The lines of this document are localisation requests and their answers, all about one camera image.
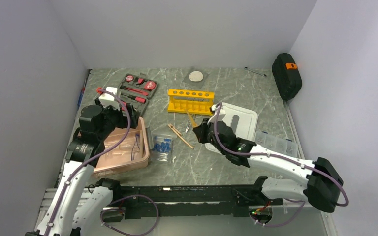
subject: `white tray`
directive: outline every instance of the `white tray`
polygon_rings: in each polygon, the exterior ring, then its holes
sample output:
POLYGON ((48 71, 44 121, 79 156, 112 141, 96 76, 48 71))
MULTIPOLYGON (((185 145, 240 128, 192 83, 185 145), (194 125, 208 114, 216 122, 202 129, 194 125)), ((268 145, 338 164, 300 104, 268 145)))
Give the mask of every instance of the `white tray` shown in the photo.
MULTIPOLYGON (((231 122, 234 119, 234 116, 238 116, 238 123, 235 129, 235 135, 242 139, 247 139, 250 141, 254 141, 255 129, 257 127, 257 112, 237 107, 228 103, 223 102, 222 107, 225 110, 225 116, 222 121, 231 127, 231 122)), ((220 153, 212 144, 207 143, 206 149, 209 151, 213 151, 216 153, 220 153)))

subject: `tool kit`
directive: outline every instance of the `tool kit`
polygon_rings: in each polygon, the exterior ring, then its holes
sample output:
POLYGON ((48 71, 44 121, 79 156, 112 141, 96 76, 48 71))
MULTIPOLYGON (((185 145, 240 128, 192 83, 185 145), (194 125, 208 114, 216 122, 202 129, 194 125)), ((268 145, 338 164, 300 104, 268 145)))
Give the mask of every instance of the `tool kit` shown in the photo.
POLYGON ((147 108, 149 99, 152 98, 158 88, 158 82, 149 80, 142 75, 126 74, 118 89, 121 92, 121 99, 143 115, 147 108))
POLYGON ((283 100, 291 100, 302 87, 298 66, 289 53, 281 53, 272 65, 273 76, 283 100))

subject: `wall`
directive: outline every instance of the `wall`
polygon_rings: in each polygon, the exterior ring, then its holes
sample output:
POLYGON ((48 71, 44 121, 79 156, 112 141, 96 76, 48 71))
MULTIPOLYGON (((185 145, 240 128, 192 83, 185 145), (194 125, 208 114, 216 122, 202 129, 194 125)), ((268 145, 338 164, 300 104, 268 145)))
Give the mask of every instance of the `wall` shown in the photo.
POLYGON ((290 52, 305 156, 329 158, 350 197, 333 215, 339 235, 378 235, 378 1, 319 0, 290 52))
POLYGON ((270 67, 316 0, 52 0, 89 68, 270 67))
POLYGON ((86 69, 46 0, 0 0, 0 235, 34 230, 86 69))

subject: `red screwdriver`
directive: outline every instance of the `red screwdriver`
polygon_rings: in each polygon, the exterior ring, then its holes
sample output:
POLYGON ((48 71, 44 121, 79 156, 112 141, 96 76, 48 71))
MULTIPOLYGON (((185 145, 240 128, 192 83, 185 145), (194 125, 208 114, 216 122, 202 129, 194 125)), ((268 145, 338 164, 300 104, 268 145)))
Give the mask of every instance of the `red screwdriver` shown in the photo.
POLYGON ((121 95, 128 97, 128 98, 130 98, 134 101, 137 101, 139 103, 143 103, 143 104, 146 103, 146 100, 144 98, 141 98, 141 97, 136 97, 136 96, 132 96, 132 95, 128 95, 128 94, 121 94, 121 95))

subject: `metal wrench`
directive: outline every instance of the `metal wrench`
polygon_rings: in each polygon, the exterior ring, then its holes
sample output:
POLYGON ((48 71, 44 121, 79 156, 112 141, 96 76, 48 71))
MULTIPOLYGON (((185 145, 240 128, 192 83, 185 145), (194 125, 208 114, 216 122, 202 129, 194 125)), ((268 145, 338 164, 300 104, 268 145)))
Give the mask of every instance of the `metal wrench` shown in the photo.
POLYGON ((249 69, 248 67, 244 67, 244 69, 245 69, 245 70, 248 70, 248 71, 251 71, 251 72, 253 72, 253 73, 256 73, 257 75, 261 75, 261 76, 263 76, 263 77, 267 77, 266 74, 263 74, 263 73, 257 72, 257 71, 255 71, 255 70, 251 70, 251 69, 249 69))

